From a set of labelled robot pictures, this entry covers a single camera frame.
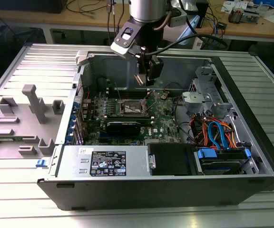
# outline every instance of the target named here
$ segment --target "floor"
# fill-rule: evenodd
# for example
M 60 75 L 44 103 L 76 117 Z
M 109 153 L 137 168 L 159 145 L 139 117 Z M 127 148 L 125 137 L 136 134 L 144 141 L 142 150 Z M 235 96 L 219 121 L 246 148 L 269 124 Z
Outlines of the floor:
M 23 32 L 28 30 L 27 28 L 12 28 L 15 33 Z M 75 30 L 65 30 L 66 38 L 63 38 L 60 33 L 54 34 L 56 43 L 58 44 L 86 44 L 86 45 L 107 45 L 108 36 L 106 32 L 94 32 L 85 31 L 85 40 L 81 40 L 80 31 Z M 7 69 L 9 64 L 12 62 L 14 57 L 17 55 L 21 49 L 24 42 L 33 43 L 45 43 L 44 36 L 40 30 L 33 35 L 20 36 L 17 39 L 13 38 L 13 34 L 9 29 L 5 28 L 0 36 L 0 77 L 3 75 L 4 71 Z M 176 46 L 177 48 L 192 48 L 193 41 L 191 40 L 185 47 Z M 235 41 L 231 44 L 231 48 L 237 51 L 246 49 L 246 42 Z M 219 49 L 218 46 L 207 47 L 207 49 Z M 251 45 L 249 51 L 255 52 L 270 68 L 274 68 L 274 44 L 257 42 Z

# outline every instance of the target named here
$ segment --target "slotted metal surface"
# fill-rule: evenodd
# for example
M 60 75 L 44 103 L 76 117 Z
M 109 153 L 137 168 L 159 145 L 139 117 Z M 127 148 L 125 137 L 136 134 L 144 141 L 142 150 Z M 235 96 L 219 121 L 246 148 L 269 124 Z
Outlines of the slotted metal surface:
M 5 81 L 7 89 L 21 89 L 25 82 L 36 83 L 38 91 L 64 90 L 70 84 L 71 72 L 75 71 L 74 56 L 87 46 L 33 45 L 21 53 L 21 62 L 13 72 L 21 70 L 48 73 L 51 76 L 33 72 L 32 76 L 18 74 Z M 169 53 L 181 53 L 170 50 Z M 259 60 L 248 53 L 189 51 L 195 56 L 219 56 L 236 85 L 247 100 L 268 137 L 274 144 L 274 77 Z M 47 96 L 46 103 L 52 102 Z M 197 207 L 170 209 L 134 209 L 113 211 L 61 211 L 36 185 L 35 181 L 47 171 L 36 169 L 37 160 L 0 160 L 0 226 L 10 227 L 191 227 L 191 228 L 236 228 L 274 227 L 274 191 L 258 193 L 238 206 Z

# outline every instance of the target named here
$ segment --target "electronic device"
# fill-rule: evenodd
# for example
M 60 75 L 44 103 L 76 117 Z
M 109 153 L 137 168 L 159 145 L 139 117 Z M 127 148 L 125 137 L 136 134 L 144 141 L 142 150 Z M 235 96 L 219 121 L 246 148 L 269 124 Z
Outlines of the electronic device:
M 186 17 L 197 16 L 196 0 L 132 0 L 129 8 L 131 18 L 116 35 L 111 49 L 124 59 L 136 58 L 139 66 L 136 80 L 140 86 L 152 86 L 161 74 L 163 62 L 151 53 L 163 39 L 165 27 L 170 34 L 173 28 L 179 28 L 178 35 L 192 33 L 186 29 Z
M 230 23 L 257 23 L 260 19 L 260 15 L 254 9 L 242 9 L 242 8 L 232 8 L 231 13 L 228 16 L 228 21 Z
M 0 10 L 61 13 L 67 0 L 0 0 Z
M 260 5 L 262 3 L 264 5 L 270 5 L 274 7 L 274 0 L 253 0 L 253 3 L 256 5 Z
M 160 58 L 144 88 L 109 47 L 23 47 L 0 80 L 0 159 L 51 157 L 37 184 L 62 210 L 236 205 L 274 190 L 274 136 L 249 107 L 266 104 L 247 103 L 262 94 L 237 66 L 252 61 L 269 88 L 273 75 L 247 53 Z
M 198 15 L 200 17 L 196 28 L 201 28 L 206 17 L 209 2 L 207 0 L 197 0 L 196 6 L 198 9 Z

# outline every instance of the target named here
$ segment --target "table leg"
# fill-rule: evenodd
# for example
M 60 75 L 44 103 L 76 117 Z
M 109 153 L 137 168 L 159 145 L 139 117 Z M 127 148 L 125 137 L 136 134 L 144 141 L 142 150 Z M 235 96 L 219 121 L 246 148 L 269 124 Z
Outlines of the table leg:
M 55 39 L 53 38 L 52 29 L 50 28 L 42 28 L 45 36 L 46 43 L 54 44 Z

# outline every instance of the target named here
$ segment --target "blue drive bracket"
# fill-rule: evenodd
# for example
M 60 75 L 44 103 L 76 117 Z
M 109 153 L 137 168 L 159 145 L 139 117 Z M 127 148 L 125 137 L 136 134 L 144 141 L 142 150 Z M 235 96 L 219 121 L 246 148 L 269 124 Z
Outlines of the blue drive bracket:
M 251 158 L 252 157 L 251 152 L 250 152 L 249 149 L 245 149 L 245 153 L 247 155 L 247 158 Z
M 211 148 L 203 148 L 197 151 L 198 158 L 217 158 L 216 151 Z

